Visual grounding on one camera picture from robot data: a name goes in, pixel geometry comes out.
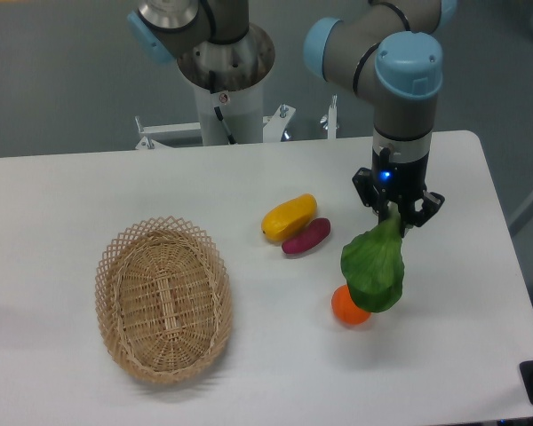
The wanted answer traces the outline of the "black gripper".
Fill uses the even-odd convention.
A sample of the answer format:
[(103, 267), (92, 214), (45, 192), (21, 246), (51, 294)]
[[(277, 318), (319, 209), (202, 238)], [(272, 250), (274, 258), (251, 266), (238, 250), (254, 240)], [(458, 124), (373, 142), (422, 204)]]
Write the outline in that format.
[[(380, 160), (380, 155), (373, 152), (371, 170), (359, 168), (352, 182), (362, 204), (371, 208), (378, 218), (388, 218), (388, 201), (399, 205), (400, 233), (405, 236), (409, 229), (422, 227), (435, 216), (445, 197), (425, 191), (427, 154), (414, 162), (393, 162), (392, 154), (385, 165)], [(421, 208), (416, 210), (419, 200)]]

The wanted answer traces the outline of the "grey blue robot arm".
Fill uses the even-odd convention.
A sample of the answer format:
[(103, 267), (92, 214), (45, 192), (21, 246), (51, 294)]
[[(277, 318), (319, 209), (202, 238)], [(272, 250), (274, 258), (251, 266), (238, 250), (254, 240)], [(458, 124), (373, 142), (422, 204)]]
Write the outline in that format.
[[(393, 213), (408, 230), (424, 225), (444, 199), (426, 187), (426, 167), (443, 53), (434, 38), (453, 1), (374, 1), (358, 20), (324, 18), (303, 44), (307, 69), (370, 103), (372, 164), (353, 178), (362, 203), (380, 219)], [(199, 98), (205, 145), (264, 140), (262, 83), (275, 51), (251, 23), (245, 1), (142, 1), (127, 18), (155, 61), (175, 61)]]

